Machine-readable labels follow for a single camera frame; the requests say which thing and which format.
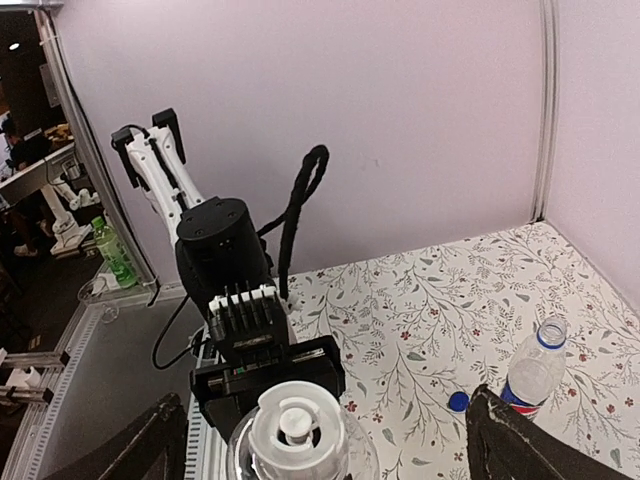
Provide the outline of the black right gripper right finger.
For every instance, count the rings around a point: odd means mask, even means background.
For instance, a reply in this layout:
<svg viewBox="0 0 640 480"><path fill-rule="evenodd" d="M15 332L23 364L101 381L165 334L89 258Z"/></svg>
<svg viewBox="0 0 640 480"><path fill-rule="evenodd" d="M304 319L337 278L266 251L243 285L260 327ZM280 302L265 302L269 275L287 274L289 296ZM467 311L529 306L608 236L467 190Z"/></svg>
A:
<svg viewBox="0 0 640 480"><path fill-rule="evenodd" d="M624 479L516 412L487 385L465 413L469 474L477 479Z"/></svg>

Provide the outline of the blue bottle cap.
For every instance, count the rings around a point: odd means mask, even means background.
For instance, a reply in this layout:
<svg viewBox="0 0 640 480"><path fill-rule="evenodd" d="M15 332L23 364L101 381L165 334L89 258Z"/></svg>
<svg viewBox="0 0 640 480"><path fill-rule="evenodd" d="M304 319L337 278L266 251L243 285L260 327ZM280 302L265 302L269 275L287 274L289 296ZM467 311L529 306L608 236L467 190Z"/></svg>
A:
<svg viewBox="0 0 640 480"><path fill-rule="evenodd" d="M464 391L452 393L448 400L448 408L456 413L465 412L470 403L470 396Z"/></svg>

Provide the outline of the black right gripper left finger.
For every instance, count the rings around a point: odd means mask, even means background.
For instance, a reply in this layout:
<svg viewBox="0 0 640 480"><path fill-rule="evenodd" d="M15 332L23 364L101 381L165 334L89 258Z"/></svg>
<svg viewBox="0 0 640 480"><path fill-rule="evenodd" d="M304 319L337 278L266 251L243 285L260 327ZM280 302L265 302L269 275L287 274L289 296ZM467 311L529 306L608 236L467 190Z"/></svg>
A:
<svg viewBox="0 0 640 480"><path fill-rule="evenodd" d="M97 449L49 475L51 479L182 479L187 414L168 393Z"/></svg>

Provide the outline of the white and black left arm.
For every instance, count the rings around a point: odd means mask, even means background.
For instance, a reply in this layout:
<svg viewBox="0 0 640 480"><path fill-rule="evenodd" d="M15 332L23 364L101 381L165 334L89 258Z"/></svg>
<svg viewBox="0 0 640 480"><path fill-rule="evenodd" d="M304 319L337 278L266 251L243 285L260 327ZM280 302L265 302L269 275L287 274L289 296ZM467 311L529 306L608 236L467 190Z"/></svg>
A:
<svg viewBox="0 0 640 480"><path fill-rule="evenodd" d="M288 381L311 382L339 398L345 371L336 340L299 342L289 320L295 236L302 207L326 172L328 148L316 145L304 156L284 212L256 228L243 200L199 193L173 109L154 114L149 128L121 127L111 146L163 219L186 297L205 322L205 347L220 356L190 374L207 423L229 439L261 394Z"/></svg>

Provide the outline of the white bottle cap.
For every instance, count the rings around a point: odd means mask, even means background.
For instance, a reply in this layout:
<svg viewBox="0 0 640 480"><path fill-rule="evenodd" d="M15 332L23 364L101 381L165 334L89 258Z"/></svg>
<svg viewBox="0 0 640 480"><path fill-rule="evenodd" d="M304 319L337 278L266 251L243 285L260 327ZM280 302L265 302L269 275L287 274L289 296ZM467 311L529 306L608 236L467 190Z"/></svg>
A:
<svg viewBox="0 0 640 480"><path fill-rule="evenodd" d="M260 479L343 479L348 473L341 406L315 383L289 381L265 391L248 441Z"/></svg>

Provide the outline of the clear Pepsi plastic bottle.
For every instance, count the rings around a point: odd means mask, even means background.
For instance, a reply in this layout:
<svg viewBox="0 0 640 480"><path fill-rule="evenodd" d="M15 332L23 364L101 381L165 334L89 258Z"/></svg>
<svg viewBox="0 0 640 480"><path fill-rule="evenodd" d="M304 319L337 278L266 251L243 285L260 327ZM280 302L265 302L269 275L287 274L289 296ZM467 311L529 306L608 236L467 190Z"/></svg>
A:
<svg viewBox="0 0 640 480"><path fill-rule="evenodd" d="M549 317L519 345L511 358L500 398L531 421L562 381L566 340L566 321Z"/></svg>

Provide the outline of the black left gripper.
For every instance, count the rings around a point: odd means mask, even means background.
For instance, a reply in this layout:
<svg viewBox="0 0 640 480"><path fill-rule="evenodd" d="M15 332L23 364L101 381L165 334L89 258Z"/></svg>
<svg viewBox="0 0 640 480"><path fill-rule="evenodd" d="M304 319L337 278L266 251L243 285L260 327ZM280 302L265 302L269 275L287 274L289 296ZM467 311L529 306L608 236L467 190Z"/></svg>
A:
<svg viewBox="0 0 640 480"><path fill-rule="evenodd" d="M342 396L345 370L335 338L326 335L294 344L285 357L260 365L221 363L190 373L190 388L200 413L224 440L231 438L235 427L257 406L261 394L289 381L314 383L336 398Z"/></svg>

